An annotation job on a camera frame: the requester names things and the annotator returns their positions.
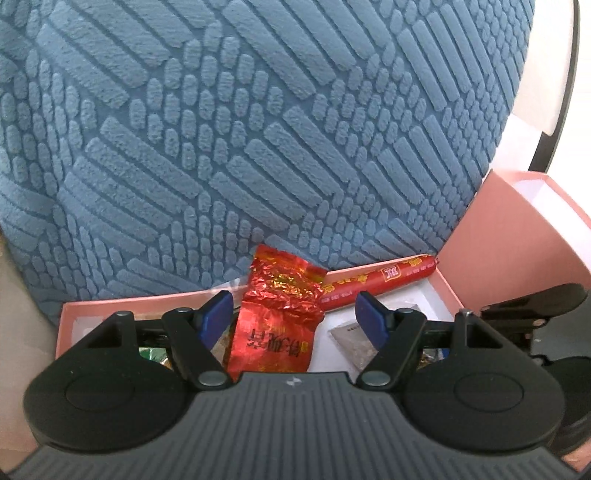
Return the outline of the deep pink box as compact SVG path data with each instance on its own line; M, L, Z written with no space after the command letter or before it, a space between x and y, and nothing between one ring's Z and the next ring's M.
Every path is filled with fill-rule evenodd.
M590 285L590 217L549 175L491 170L430 279L450 313Z

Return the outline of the blue textured cushion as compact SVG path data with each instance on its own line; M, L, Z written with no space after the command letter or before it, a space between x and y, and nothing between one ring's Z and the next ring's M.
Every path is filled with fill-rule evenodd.
M439 252L494 158L531 1L5 1L1 230L41 312L204 290L259 244Z

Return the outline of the red sausage stick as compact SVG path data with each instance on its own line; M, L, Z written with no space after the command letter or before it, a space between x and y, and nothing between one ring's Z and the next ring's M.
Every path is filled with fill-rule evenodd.
M322 311L337 310L354 304L362 292L377 296L423 280L435 272L437 265L437 258L427 254L399 259L325 285L318 302Z

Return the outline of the small grey sachet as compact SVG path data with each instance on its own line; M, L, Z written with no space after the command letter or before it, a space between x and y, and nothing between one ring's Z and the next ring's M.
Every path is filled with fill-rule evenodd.
M370 363L377 349L356 320L354 306L329 313L327 370L344 371L356 377Z

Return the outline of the small red foil packet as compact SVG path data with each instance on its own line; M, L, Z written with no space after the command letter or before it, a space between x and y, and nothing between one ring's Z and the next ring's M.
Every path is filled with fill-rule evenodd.
M304 373L311 363L327 271L259 245L250 265L228 357L228 374Z

